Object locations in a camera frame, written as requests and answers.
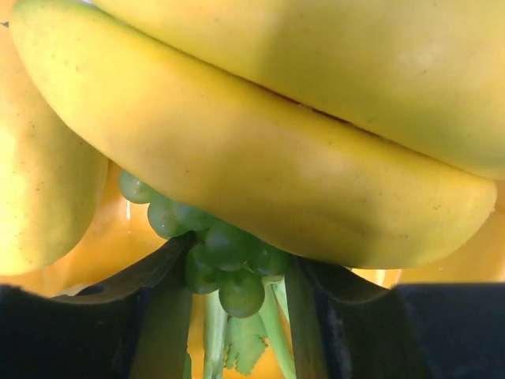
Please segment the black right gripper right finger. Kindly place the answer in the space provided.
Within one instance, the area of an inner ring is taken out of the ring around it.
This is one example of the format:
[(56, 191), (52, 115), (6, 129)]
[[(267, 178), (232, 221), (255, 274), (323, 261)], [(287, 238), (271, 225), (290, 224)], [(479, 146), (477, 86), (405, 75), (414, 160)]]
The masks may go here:
[(504, 375), (501, 283), (386, 289), (342, 266), (293, 257), (286, 292), (299, 378)]

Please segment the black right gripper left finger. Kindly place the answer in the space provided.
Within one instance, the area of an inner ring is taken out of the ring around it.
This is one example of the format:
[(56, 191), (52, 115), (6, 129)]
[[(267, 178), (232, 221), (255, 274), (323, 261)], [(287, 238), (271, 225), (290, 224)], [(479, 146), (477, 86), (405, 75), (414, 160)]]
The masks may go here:
[(4, 378), (181, 378), (192, 295), (194, 233), (73, 296), (1, 287)]

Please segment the green toy grapes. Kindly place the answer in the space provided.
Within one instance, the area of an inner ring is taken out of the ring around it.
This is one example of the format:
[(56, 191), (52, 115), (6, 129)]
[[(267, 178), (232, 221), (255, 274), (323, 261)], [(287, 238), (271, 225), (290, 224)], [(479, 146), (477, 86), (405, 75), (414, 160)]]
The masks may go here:
[(252, 316), (268, 301), (287, 309), (286, 252), (198, 208), (164, 197), (126, 170), (118, 184), (126, 200), (147, 205), (149, 225), (159, 237), (194, 233), (196, 245), (185, 264), (185, 281), (193, 293), (216, 295), (231, 317)]

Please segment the yellow toy banana bunch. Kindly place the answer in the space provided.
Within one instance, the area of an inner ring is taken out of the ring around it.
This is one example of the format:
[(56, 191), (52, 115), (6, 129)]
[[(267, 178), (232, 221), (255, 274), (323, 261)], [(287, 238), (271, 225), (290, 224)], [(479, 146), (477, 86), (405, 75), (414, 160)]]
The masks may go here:
[(289, 253), (404, 268), (453, 253), (496, 184), (232, 77), (80, 1), (9, 30), (64, 123), (161, 194)]

